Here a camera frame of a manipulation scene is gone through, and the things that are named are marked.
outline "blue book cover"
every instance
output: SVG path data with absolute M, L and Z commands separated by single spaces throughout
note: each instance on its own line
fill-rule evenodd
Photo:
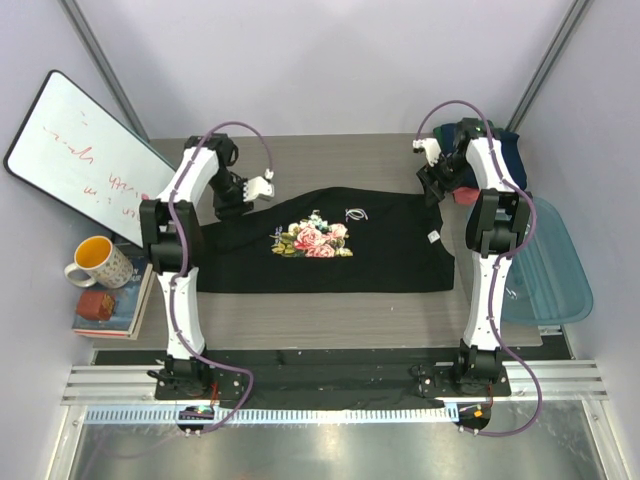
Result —
M 133 264 L 131 280 L 120 288 L 109 289 L 100 284 L 88 290 L 108 292 L 116 299 L 113 315 L 107 321 L 86 320 L 75 314 L 73 329 L 78 333 L 95 333 L 97 335 L 127 336 L 133 331 L 138 316 L 141 314 L 147 293 L 150 290 L 151 265 L 144 257 L 129 258 Z

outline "black cloth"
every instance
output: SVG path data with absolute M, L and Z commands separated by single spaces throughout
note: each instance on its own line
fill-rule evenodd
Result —
M 427 208 L 423 195 L 317 190 L 202 227 L 206 254 L 198 290 L 451 290 L 454 258 L 433 233 L 441 228 L 439 207 Z

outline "white tag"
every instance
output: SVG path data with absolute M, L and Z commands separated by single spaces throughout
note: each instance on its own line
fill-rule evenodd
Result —
M 440 240 L 440 234 L 434 230 L 429 235 L 427 235 L 427 238 L 429 239 L 429 242 L 433 243 L 437 240 Z

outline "whiteboard black frame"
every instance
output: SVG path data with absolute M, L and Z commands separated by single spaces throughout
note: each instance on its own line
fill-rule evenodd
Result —
M 85 218 L 88 218 L 89 220 L 91 220 L 92 222 L 96 223 L 97 225 L 100 225 L 103 228 L 106 228 L 108 231 L 110 231 L 112 234 L 114 235 L 118 235 L 120 236 L 119 233 L 114 232 L 112 229 L 110 229 L 109 227 L 107 227 L 106 225 L 104 225 L 103 223 L 97 221 L 95 218 L 90 217 L 89 215 L 81 212 L 80 210 L 77 210 L 75 208 L 73 208 L 71 205 L 69 205 L 68 203 L 66 203 L 65 201 L 59 199 L 58 197 L 56 197 L 55 195 L 53 195 L 52 193 L 47 192 L 46 190 L 34 185 L 33 183 L 29 182 L 28 180 L 26 180 L 24 177 L 21 177 L 20 175 L 17 175 L 15 172 L 13 172 L 11 170 L 11 168 L 9 168 L 9 158 L 11 157 L 11 154 L 13 153 L 13 149 L 15 148 L 16 144 L 18 143 L 18 140 L 20 139 L 20 136 L 22 135 L 22 132 L 24 131 L 25 127 L 27 126 L 27 124 L 29 123 L 29 120 L 31 118 L 31 115 L 33 114 L 33 111 L 36 108 L 36 105 L 38 104 L 38 102 L 40 101 L 40 97 L 42 96 L 42 93 L 44 92 L 45 88 L 47 87 L 47 84 L 49 83 L 49 80 L 51 79 L 51 76 L 54 74 L 59 74 L 62 75 L 67 81 L 69 81 L 69 83 L 71 83 L 74 87 L 76 87 L 78 90 L 80 90 L 82 93 L 84 93 L 87 97 L 89 97 L 89 99 L 95 103 L 104 113 L 106 113 L 108 116 L 110 116 L 113 120 L 115 120 L 120 126 L 122 126 L 122 128 L 124 128 L 125 130 L 127 130 L 133 137 L 135 137 L 141 144 L 143 144 L 145 147 L 147 147 L 149 149 L 149 151 L 151 153 L 153 153 L 155 156 L 158 157 L 158 159 L 160 159 L 161 161 L 163 161 L 169 168 L 171 168 L 171 170 L 173 170 L 174 172 L 176 171 L 176 167 L 173 166 L 172 164 L 170 164 L 166 159 L 164 159 L 158 152 L 156 152 L 153 148 L 151 148 L 151 146 L 145 142 L 144 140 L 142 140 L 140 137 L 138 137 L 138 135 L 136 135 L 134 132 L 132 132 L 126 125 L 124 125 L 120 120 L 118 120 L 116 117 L 114 117 L 110 112 L 108 112 L 102 105 L 100 105 L 98 102 L 96 102 L 96 100 L 89 95 L 87 92 L 85 92 L 82 87 L 80 87 L 76 82 L 74 82 L 73 80 L 71 80 L 67 75 L 65 75 L 63 72 L 61 72 L 60 70 L 50 70 L 49 73 L 47 73 L 46 78 L 44 79 L 44 82 L 42 83 L 42 86 L 40 87 L 40 90 L 38 90 L 38 94 L 36 95 L 36 98 L 33 100 L 33 102 L 31 103 L 31 106 L 29 107 L 29 110 L 27 111 L 27 114 L 24 117 L 24 120 L 22 121 L 22 123 L 20 124 L 20 128 L 18 129 L 18 133 L 16 133 L 16 136 L 13 138 L 13 141 L 11 142 L 11 145 L 9 146 L 9 150 L 7 150 L 7 153 L 4 156 L 4 160 L 2 161 L 2 163 L 4 164 L 4 168 L 7 172 L 9 172 L 9 174 L 11 174 L 11 176 L 23 181 L 24 183 L 26 183 L 27 185 L 35 188 L 36 190 L 39 190 L 40 192 L 44 193 L 45 195 L 47 195 L 48 197 L 53 198 L 55 201 L 65 205 L 66 207 L 68 207 L 69 209 L 73 210 L 74 212 L 79 213 L 80 215 L 82 215 Z M 131 241 L 131 239 L 126 238 L 126 237 L 122 237 L 124 238 L 127 242 L 131 243 L 132 245 L 136 245 L 134 242 Z

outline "stack of books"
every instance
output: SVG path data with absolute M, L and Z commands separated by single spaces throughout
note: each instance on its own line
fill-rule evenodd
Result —
M 130 257 L 133 264 L 131 280 L 118 289 L 108 289 L 100 284 L 87 290 L 105 292 L 115 299 L 115 307 L 108 320 L 88 320 L 75 314 L 73 331 L 92 338 L 138 338 L 142 317 L 153 285 L 153 268 L 144 257 Z

